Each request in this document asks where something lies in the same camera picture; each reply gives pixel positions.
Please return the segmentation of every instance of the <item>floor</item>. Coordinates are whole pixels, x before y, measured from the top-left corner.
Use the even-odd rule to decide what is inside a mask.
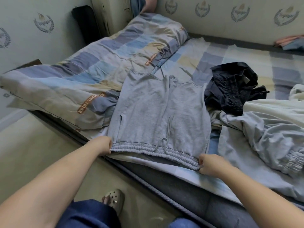
[[[28,114],[0,132],[0,203],[79,145],[59,136]],[[75,200],[99,200],[112,189],[126,196],[120,215],[123,228],[167,227],[180,213],[137,182],[97,159]]]

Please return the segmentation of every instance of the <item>black case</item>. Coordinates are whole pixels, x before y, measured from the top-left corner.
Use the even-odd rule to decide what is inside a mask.
[[[94,11],[90,6],[85,5],[74,8],[72,16],[78,22],[87,45],[103,38],[99,32]]]

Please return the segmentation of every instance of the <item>gray clothing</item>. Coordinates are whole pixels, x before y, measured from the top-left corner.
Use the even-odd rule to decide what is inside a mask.
[[[198,170],[211,133],[205,88],[131,71],[110,122],[111,151],[164,157]]]
[[[242,131],[223,126],[218,154],[264,186],[304,202],[304,171],[291,177],[269,168],[252,150]]]
[[[292,177],[302,172],[303,128],[268,114],[251,111],[238,117],[215,111],[211,114],[211,123],[242,131],[248,140],[245,143],[249,143],[270,168]]]

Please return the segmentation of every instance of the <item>wreath emblem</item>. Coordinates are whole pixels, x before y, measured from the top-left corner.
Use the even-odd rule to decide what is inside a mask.
[[[209,13],[210,7],[211,7],[210,4],[208,4],[208,7],[206,7],[206,1],[203,1],[201,4],[197,3],[195,7],[195,14],[198,17],[203,18]]]
[[[293,22],[298,17],[300,11],[297,10],[294,14],[291,14],[292,11],[293,11],[293,6],[289,7],[285,11],[283,11],[283,9],[280,9],[275,14],[274,23],[277,26],[283,26]]]
[[[11,43],[11,37],[5,29],[0,28],[0,48],[7,48]]]
[[[236,6],[234,6],[232,8],[231,19],[234,22],[240,22],[248,16],[249,11],[250,11],[250,7],[247,8],[247,11],[244,11],[245,4],[241,4],[241,6],[238,9],[236,9],[236,8],[237,8]]]
[[[175,4],[174,4],[174,0],[170,0],[169,3],[166,1],[165,9],[166,9],[167,13],[174,14],[177,10],[177,2],[175,2]]]
[[[51,17],[47,15],[48,19],[46,20],[42,14],[38,13],[38,15],[39,15],[39,21],[37,21],[37,19],[34,19],[35,26],[44,33],[51,33],[55,27]]]

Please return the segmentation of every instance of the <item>baseboard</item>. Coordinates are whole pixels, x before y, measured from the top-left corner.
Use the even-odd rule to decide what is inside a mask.
[[[10,126],[14,122],[17,122],[19,119],[23,118],[28,114],[28,111],[24,109],[17,109],[11,112],[9,115],[0,119],[0,131],[4,130],[6,127]]]

